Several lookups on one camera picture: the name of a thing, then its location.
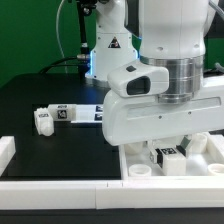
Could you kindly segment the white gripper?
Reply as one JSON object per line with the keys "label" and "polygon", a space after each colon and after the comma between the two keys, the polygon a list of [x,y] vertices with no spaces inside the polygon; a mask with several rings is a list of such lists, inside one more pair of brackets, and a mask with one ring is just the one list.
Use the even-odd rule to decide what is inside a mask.
{"label": "white gripper", "polygon": [[[224,75],[200,81],[193,99],[178,104],[159,100],[169,86],[165,67],[135,60],[109,73],[108,83],[102,130],[113,146],[185,135],[176,149],[187,157],[188,134],[224,129]],[[161,150],[152,143],[148,148],[151,162],[162,166]]]}

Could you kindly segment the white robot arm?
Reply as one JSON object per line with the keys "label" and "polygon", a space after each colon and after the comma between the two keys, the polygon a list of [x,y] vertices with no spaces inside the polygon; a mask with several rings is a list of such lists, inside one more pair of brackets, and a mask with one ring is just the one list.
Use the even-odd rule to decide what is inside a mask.
{"label": "white robot arm", "polygon": [[112,146],[137,150],[151,161],[184,156],[188,136],[224,127],[224,75],[205,78],[204,36],[219,0],[134,0],[125,23],[141,38],[140,57],[110,72],[102,131]]}

